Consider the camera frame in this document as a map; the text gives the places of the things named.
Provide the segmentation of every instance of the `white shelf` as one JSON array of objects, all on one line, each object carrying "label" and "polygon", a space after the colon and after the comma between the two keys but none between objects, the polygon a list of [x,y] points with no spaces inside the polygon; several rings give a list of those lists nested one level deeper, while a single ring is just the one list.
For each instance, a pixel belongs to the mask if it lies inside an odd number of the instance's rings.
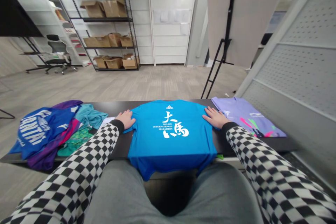
[{"label": "white shelf", "polygon": [[[37,49],[41,52],[51,52],[50,46],[47,44],[46,36],[49,34],[58,35],[62,40],[70,53],[72,63],[75,65],[82,64],[82,60],[78,55],[74,45],[71,43],[71,36],[76,35],[76,31],[73,28],[64,28],[64,23],[69,23],[66,20],[60,20],[55,10],[62,10],[62,8],[54,6],[49,0],[18,0],[24,10],[27,11],[28,16],[37,25],[38,29],[42,33],[43,37],[32,38],[33,43]],[[31,57],[32,60],[39,65],[40,62],[36,57]]]}]

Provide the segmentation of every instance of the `black table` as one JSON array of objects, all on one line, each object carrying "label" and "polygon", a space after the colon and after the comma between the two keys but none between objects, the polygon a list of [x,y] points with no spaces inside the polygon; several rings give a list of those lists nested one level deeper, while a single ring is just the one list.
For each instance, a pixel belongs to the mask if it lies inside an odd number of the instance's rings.
[{"label": "black table", "polygon": [[[211,101],[211,99],[197,99],[197,100],[190,100],[192,102],[199,103],[204,106],[215,107]],[[133,109],[138,107],[141,104],[147,103],[150,101],[112,101],[112,102],[92,102],[91,104],[93,107],[101,112],[105,112],[108,114],[109,117],[115,117],[120,112],[123,112],[127,109]],[[131,146],[133,131],[128,132],[126,134],[122,134],[119,136],[119,139],[115,145],[115,148],[109,157],[109,159],[126,159],[128,156],[128,151]],[[219,131],[213,129],[212,130],[212,137],[214,145],[217,149],[219,154],[223,154],[224,157],[236,157],[233,149],[229,145],[229,143],[225,139],[221,139],[219,135]],[[260,138],[273,149],[275,149],[280,154],[285,154],[290,151],[295,151],[299,149],[299,146],[289,137],[285,138]],[[65,160],[65,157],[56,157],[54,168],[56,169],[61,162]],[[27,165],[26,160],[21,159],[21,154],[6,154],[4,157],[0,159],[2,163],[11,163],[14,165],[22,166],[29,168]]]}]

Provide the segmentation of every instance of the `white chinese characters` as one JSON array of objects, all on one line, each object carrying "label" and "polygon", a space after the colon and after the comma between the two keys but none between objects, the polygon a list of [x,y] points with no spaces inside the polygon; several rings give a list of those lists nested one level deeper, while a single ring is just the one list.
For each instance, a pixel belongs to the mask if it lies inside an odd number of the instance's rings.
[{"label": "white chinese characters", "polygon": [[[167,116],[165,117],[166,121],[163,121],[163,123],[167,123],[169,121],[169,118],[173,116],[169,111],[166,111],[166,113],[167,113]],[[189,135],[189,131],[186,128],[183,128],[181,122],[178,122],[176,119],[170,119],[170,121],[175,123],[174,126],[175,133],[170,133],[170,135],[172,135],[173,137],[176,137],[177,135],[187,137]],[[163,136],[164,138],[169,138],[169,134],[166,131],[163,132]]]}]

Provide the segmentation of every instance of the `black cuff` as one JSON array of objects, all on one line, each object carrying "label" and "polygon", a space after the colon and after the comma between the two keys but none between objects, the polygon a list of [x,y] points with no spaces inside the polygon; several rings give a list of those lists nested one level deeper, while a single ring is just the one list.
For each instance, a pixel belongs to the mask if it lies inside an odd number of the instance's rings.
[{"label": "black cuff", "polygon": [[114,119],[112,121],[110,121],[111,124],[113,124],[114,126],[116,126],[119,130],[119,134],[123,133],[125,130],[125,126],[123,124],[122,121],[118,120],[118,119]]},{"label": "black cuff", "polygon": [[227,122],[226,124],[223,125],[222,130],[220,131],[223,136],[226,138],[226,133],[232,129],[233,127],[237,127],[239,126],[238,124],[236,124],[235,122]]}]

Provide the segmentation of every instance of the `black easel stand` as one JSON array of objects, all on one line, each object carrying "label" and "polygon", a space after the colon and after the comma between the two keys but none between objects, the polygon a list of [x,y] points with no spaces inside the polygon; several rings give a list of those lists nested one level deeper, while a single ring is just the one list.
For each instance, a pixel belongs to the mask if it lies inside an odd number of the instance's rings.
[{"label": "black easel stand", "polygon": [[15,119],[15,116],[13,116],[12,114],[9,114],[2,109],[0,109],[0,111],[10,116],[10,117],[0,117],[0,119]]},{"label": "black easel stand", "polygon": [[[209,89],[209,91],[208,91],[208,94],[206,95],[206,99],[208,99],[209,94],[210,94],[210,91],[211,91],[211,89],[212,89],[212,86],[214,85],[214,82],[215,82],[215,80],[216,80],[217,74],[218,74],[218,72],[219,72],[219,69],[221,68],[221,65],[222,65],[222,64],[230,64],[230,65],[233,65],[232,63],[228,63],[228,62],[226,62],[226,55],[227,55],[227,51],[228,51],[228,48],[229,48],[230,43],[231,43],[231,40],[232,40],[232,39],[229,38],[229,37],[230,37],[230,29],[231,29],[231,21],[232,21],[232,12],[233,12],[233,4],[234,4],[234,2],[235,2],[235,0],[230,0],[230,5],[229,5],[228,13],[227,13],[227,16],[228,16],[228,17],[227,17],[227,21],[226,21],[225,38],[222,38],[222,39],[220,40],[220,43],[219,43],[219,46],[218,46],[218,49],[217,49],[217,53],[216,53],[215,59],[214,59],[214,61],[213,61],[213,64],[212,64],[212,67],[211,67],[211,70],[210,70],[208,79],[206,80],[206,84],[205,84],[205,87],[204,87],[204,90],[203,90],[201,99],[203,99],[203,95],[204,95],[205,90],[206,90],[206,88],[207,88],[208,82],[211,82],[210,89]],[[218,57],[219,50],[221,49],[223,43],[224,43],[223,56],[222,56],[222,59],[219,61],[219,60],[217,60],[217,57]],[[216,62],[219,62],[219,65],[218,65],[218,68],[217,68],[215,77],[213,78],[213,80],[210,80],[210,76],[211,76],[212,70],[213,70],[213,68],[214,68]]]},{"label": "black easel stand", "polygon": [[47,64],[44,59],[40,56],[41,54],[43,54],[43,52],[40,52],[37,47],[34,45],[34,43],[30,40],[30,38],[28,37],[22,37],[23,40],[29,45],[29,47],[33,50],[31,53],[30,52],[25,52],[23,55],[37,55],[40,60],[45,64],[44,66],[39,66],[37,68],[32,68],[32,69],[27,69],[26,73],[29,74],[29,71],[34,71],[34,70],[39,70],[39,69],[45,69],[45,68],[49,68],[50,65]]}]

